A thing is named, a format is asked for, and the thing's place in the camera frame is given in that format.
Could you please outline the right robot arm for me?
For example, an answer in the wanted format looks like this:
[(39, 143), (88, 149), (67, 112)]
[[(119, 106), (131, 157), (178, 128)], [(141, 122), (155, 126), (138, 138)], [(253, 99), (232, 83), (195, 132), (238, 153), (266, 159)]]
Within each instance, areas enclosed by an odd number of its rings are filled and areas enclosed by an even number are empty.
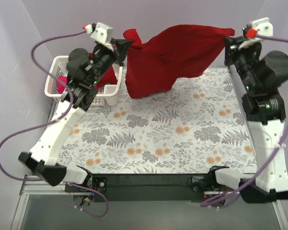
[(225, 65), (234, 66), (246, 90), (242, 107), (253, 141), (257, 171), (248, 178), (227, 166), (209, 170), (211, 184), (224, 185), (244, 202), (262, 204), (288, 200), (285, 139), (288, 119), (279, 87), (288, 80), (288, 55), (270, 51), (261, 56), (262, 44), (240, 37), (227, 37)]

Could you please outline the red t shirt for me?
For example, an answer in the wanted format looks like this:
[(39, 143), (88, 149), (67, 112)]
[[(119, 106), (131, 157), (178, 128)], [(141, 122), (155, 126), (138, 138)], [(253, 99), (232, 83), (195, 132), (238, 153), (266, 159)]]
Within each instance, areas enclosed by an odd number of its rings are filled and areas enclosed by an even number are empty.
[(167, 28), (143, 43), (136, 29), (124, 38), (132, 41), (127, 54), (125, 83), (128, 94), (139, 99), (171, 90), (178, 78), (196, 78), (224, 49), (232, 28), (180, 24)]

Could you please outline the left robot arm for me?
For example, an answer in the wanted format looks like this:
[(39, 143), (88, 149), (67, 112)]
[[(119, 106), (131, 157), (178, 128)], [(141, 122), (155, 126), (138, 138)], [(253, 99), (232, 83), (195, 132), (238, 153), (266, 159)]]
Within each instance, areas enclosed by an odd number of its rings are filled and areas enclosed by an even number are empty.
[(33, 174), (51, 186), (61, 182), (83, 184), (89, 171), (80, 166), (63, 166), (58, 154), (75, 124), (87, 112), (97, 95), (96, 84), (113, 64), (123, 65), (132, 41), (111, 39), (109, 47), (97, 43), (92, 53), (84, 48), (73, 50), (68, 56), (67, 80), (72, 92), (61, 95), (57, 110), (38, 142), (21, 152), (18, 160)]

